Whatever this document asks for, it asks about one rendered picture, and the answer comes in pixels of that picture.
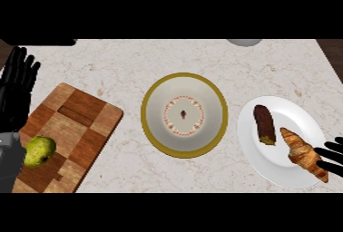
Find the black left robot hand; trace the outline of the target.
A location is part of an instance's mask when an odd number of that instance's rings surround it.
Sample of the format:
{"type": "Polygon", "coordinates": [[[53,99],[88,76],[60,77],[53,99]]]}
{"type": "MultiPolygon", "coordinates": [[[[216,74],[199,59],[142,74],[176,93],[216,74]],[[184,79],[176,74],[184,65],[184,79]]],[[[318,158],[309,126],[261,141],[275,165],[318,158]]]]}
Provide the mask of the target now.
{"type": "Polygon", "coordinates": [[[0,133],[17,132],[26,123],[38,68],[26,48],[14,46],[0,77],[0,133]]]}

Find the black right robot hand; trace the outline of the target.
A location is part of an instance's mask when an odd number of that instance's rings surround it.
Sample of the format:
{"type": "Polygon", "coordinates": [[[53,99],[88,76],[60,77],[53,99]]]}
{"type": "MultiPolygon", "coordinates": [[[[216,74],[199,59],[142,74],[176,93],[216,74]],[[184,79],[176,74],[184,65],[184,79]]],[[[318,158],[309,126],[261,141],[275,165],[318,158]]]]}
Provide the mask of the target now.
{"type": "Polygon", "coordinates": [[[343,137],[335,137],[335,141],[323,143],[325,148],[315,148],[315,152],[335,163],[319,160],[318,166],[337,174],[343,178],[343,137]]]}

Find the golden brown croissant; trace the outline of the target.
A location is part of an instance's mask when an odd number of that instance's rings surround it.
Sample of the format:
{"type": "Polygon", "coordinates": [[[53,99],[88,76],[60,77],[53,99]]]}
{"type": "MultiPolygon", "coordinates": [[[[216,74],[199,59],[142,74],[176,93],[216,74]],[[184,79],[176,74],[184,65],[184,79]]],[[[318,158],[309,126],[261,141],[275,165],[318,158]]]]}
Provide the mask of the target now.
{"type": "Polygon", "coordinates": [[[301,137],[288,129],[279,128],[282,139],[288,145],[288,159],[298,165],[323,183],[328,182],[328,171],[323,170],[316,162],[322,160],[313,147],[306,143],[301,137]]]}

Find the white plate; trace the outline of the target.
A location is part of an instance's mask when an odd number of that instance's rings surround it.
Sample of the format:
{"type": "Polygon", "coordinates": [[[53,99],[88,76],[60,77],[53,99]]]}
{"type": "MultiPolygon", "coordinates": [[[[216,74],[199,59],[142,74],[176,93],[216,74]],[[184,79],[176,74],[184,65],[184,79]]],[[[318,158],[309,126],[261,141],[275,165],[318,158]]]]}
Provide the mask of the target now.
{"type": "Polygon", "coordinates": [[[306,189],[322,181],[288,159],[289,147],[279,128],[288,129],[313,147],[325,143],[322,129],[303,108],[276,96],[254,98],[242,107],[236,119],[236,137],[248,162],[258,174],[288,189],[306,189]],[[257,123],[252,116],[255,105],[263,105],[272,116],[276,144],[264,145],[258,139],[257,123]]]}

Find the white bowl with yellow rim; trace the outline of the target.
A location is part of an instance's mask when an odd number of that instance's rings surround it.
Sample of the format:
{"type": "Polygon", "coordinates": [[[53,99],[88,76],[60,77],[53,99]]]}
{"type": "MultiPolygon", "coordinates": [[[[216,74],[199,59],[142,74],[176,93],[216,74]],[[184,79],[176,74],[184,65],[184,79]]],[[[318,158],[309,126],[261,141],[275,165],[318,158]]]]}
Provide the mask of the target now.
{"type": "Polygon", "coordinates": [[[208,153],[227,127],[218,87],[198,74],[168,74],[143,97],[140,123],[150,144],[165,155],[189,159],[208,153]]]}

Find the black flat object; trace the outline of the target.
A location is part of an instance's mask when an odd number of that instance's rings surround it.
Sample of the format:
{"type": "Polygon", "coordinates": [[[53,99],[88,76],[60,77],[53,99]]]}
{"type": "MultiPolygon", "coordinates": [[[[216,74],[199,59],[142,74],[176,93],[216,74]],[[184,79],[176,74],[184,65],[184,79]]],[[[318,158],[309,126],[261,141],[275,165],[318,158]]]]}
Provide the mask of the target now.
{"type": "Polygon", "coordinates": [[[28,46],[72,46],[77,39],[6,39],[3,41],[9,45],[28,45],[28,46]]]}

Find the dark chocolate eclair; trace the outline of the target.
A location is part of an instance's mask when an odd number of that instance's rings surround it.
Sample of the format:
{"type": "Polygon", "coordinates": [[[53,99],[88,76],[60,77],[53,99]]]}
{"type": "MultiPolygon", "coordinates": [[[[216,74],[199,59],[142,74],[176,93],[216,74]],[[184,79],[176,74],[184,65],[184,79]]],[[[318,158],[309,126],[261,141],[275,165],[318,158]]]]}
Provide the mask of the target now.
{"type": "Polygon", "coordinates": [[[269,109],[263,105],[254,106],[252,117],[257,125],[258,141],[264,145],[276,145],[273,119],[269,109]]]}

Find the checkered wooden cutting board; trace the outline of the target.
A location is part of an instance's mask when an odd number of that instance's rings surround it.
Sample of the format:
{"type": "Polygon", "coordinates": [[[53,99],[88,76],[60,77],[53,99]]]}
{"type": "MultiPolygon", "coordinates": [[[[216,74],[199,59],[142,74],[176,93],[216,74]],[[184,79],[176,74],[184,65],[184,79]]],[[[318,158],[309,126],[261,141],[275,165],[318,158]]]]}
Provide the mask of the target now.
{"type": "Polygon", "coordinates": [[[54,140],[47,163],[22,168],[16,192],[74,192],[121,121],[122,110],[60,83],[29,115],[20,141],[35,136],[54,140]]]}

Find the green pear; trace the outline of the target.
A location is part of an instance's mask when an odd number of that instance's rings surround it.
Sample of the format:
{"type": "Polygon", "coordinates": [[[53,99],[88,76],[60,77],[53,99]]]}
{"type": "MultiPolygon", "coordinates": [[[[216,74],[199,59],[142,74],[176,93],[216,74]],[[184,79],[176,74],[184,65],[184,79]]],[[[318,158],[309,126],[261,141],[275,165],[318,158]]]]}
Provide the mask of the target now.
{"type": "Polygon", "coordinates": [[[56,151],[56,142],[48,137],[35,136],[26,143],[25,149],[23,165],[35,168],[50,160],[56,151]]]}

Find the grey round object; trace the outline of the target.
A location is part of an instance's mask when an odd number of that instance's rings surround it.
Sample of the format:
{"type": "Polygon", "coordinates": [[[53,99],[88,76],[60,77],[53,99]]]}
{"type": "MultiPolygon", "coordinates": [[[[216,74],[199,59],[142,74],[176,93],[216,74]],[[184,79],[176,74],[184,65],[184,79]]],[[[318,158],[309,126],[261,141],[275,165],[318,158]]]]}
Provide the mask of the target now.
{"type": "Polygon", "coordinates": [[[229,42],[233,45],[242,46],[242,47],[254,46],[260,41],[261,39],[229,39],[229,42]]]}

